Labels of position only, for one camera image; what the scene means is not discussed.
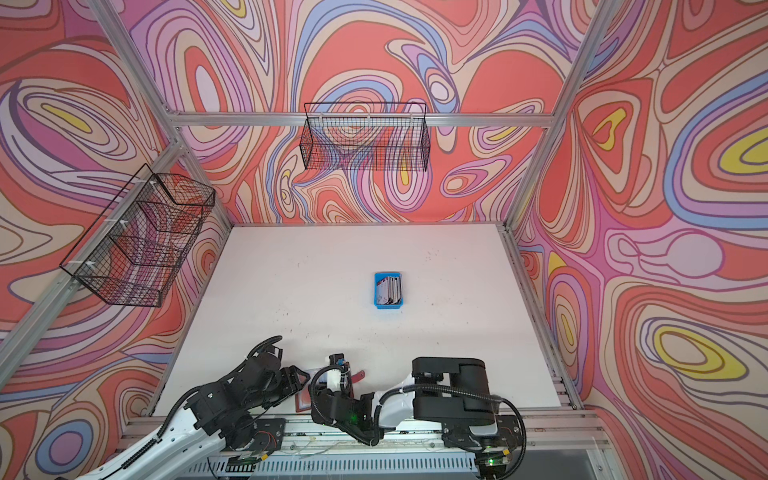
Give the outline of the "red leather card holder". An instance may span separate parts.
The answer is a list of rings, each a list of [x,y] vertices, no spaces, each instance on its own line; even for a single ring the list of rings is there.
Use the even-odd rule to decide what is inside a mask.
[[[318,369],[311,369],[306,373],[308,379],[303,389],[295,396],[295,412],[305,413],[311,410],[311,400],[309,393],[309,382],[318,372]],[[364,370],[358,370],[351,375],[351,383],[353,386],[365,379],[366,373]]]

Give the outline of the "blue plastic tray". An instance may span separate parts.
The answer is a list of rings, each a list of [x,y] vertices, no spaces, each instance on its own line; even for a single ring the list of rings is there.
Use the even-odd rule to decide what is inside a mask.
[[[374,306],[379,310],[400,309],[404,303],[402,275],[377,272],[374,275]]]

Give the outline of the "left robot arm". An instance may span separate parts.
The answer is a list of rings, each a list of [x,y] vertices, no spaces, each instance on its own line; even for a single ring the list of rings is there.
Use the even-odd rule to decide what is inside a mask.
[[[256,436],[253,409],[266,413],[300,393],[310,375],[282,364],[280,335],[251,349],[230,372],[190,388],[162,424],[82,479],[175,479],[193,464]]]

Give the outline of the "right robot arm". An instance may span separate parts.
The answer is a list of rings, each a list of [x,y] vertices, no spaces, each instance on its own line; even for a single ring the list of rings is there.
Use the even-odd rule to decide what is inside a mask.
[[[486,365],[475,358],[418,357],[400,384],[357,397],[351,367],[336,355],[312,377],[307,392],[315,423],[367,447],[406,420],[436,423],[446,447],[477,455],[510,456],[527,444],[520,411],[490,392]]]

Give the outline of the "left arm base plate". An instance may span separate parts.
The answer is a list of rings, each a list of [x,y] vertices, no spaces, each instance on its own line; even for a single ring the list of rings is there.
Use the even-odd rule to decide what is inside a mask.
[[[282,448],[287,421],[284,418],[260,418],[247,421],[226,435],[230,451],[274,452]]]

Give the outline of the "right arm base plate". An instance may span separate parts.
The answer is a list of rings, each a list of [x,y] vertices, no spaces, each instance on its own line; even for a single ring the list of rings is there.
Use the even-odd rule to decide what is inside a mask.
[[[489,425],[444,425],[441,438],[446,447],[474,453],[512,451],[523,443],[523,428],[516,416],[498,415]]]

